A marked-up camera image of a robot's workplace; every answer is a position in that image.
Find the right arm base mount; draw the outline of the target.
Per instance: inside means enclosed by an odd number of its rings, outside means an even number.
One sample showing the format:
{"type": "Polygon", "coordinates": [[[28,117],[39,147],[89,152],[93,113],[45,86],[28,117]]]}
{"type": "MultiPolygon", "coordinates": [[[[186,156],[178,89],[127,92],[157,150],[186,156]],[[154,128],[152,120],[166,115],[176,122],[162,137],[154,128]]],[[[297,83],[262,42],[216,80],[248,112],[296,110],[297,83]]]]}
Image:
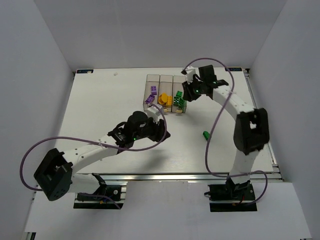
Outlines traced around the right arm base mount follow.
{"type": "Polygon", "coordinates": [[[257,212],[256,196],[251,181],[235,184],[230,178],[224,184],[211,184],[204,193],[209,198],[210,212],[257,212]]]}

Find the purple long lego brick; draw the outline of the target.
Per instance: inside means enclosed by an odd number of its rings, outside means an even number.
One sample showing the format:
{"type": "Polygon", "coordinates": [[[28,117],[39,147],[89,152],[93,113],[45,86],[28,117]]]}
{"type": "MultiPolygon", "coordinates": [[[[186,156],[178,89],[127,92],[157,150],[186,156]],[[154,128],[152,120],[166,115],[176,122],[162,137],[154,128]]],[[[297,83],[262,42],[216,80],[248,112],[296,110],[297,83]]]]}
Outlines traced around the purple long lego brick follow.
{"type": "Polygon", "coordinates": [[[154,102],[155,99],[156,99],[156,96],[150,94],[150,95],[146,98],[146,100],[144,101],[144,103],[147,104],[147,105],[148,105],[148,104],[151,104],[151,103],[154,102]]]}

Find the green curved lego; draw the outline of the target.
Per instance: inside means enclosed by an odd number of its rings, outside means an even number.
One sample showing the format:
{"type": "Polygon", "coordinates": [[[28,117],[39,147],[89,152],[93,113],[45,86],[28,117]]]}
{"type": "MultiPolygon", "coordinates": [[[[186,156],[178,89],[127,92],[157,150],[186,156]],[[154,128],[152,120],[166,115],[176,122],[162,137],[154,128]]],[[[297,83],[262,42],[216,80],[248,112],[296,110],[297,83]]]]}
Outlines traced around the green curved lego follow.
{"type": "Polygon", "coordinates": [[[208,141],[208,139],[209,139],[210,136],[211,136],[208,131],[203,131],[202,135],[203,135],[203,137],[204,137],[204,139],[205,139],[206,141],[208,141]]]}

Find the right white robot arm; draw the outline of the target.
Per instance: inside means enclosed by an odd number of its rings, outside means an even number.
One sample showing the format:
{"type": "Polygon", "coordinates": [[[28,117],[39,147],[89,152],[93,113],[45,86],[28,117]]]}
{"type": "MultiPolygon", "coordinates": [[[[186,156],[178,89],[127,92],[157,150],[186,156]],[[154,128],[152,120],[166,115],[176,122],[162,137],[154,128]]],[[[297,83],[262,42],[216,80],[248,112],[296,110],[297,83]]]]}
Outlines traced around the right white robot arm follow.
{"type": "Polygon", "coordinates": [[[221,105],[235,120],[233,142],[236,155],[227,182],[238,189],[247,186],[253,164],[259,152],[270,140],[268,113],[264,108],[254,108],[234,93],[233,85],[218,80],[212,65],[181,71],[186,76],[182,83],[183,99],[192,102],[206,95],[221,105]]]}

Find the purple small lego brick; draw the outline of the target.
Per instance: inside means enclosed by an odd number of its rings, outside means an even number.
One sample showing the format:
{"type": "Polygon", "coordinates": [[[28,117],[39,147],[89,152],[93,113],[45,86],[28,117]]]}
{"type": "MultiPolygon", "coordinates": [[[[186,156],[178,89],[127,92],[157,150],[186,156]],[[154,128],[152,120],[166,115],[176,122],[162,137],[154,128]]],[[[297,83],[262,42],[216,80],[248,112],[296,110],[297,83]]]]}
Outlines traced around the purple small lego brick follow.
{"type": "Polygon", "coordinates": [[[157,89],[157,87],[155,85],[152,85],[150,87],[150,93],[151,93],[152,96],[156,96],[158,94],[158,89],[157,89]]]}

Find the green lego two-by-two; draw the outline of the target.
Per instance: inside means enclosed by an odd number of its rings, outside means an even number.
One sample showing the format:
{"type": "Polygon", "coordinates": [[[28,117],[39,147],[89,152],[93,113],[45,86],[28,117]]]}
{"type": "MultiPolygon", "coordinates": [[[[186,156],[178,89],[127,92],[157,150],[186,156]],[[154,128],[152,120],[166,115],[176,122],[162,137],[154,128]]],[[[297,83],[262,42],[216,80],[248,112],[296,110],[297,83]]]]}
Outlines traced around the green lego two-by-two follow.
{"type": "Polygon", "coordinates": [[[174,106],[180,106],[180,98],[182,98],[182,97],[178,97],[178,96],[173,97],[173,105],[174,106]]]}

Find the orange curved lego brick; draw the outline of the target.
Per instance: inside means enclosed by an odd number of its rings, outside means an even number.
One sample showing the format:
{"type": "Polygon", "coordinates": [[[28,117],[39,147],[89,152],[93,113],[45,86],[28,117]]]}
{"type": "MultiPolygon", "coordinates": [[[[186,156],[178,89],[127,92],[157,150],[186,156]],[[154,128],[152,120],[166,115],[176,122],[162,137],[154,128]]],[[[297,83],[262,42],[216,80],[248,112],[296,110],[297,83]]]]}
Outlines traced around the orange curved lego brick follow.
{"type": "Polygon", "coordinates": [[[158,103],[160,105],[166,105],[167,101],[168,95],[165,92],[158,96],[158,103]]]}

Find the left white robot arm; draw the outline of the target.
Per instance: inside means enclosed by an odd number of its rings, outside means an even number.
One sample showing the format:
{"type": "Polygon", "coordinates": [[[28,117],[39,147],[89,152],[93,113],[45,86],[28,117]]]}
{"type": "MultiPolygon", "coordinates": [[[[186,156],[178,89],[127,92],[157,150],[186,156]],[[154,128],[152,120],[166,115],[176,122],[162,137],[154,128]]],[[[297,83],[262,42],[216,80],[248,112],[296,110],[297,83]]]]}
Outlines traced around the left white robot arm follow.
{"type": "Polygon", "coordinates": [[[80,170],[129,150],[137,140],[160,143],[170,136],[164,119],[154,119],[142,111],[135,111],[127,121],[119,123],[96,142],[71,150],[49,150],[34,178],[49,201],[56,201],[67,193],[90,198],[109,197],[113,190],[99,174],[81,174],[80,170]]]}

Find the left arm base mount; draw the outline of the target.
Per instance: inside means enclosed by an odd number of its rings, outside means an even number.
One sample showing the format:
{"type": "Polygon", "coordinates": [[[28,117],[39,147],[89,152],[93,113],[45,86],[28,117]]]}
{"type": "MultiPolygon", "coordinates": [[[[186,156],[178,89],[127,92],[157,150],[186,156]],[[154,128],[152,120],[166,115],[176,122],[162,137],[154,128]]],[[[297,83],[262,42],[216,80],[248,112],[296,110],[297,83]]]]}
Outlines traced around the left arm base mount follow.
{"type": "Polygon", "coordinates": [[[123,186],[107,184],[97,173],[76,173],[71,178],[70,193],[75,193],[75,209],[121,209],[124,197],[121,197],[123,186]]]}

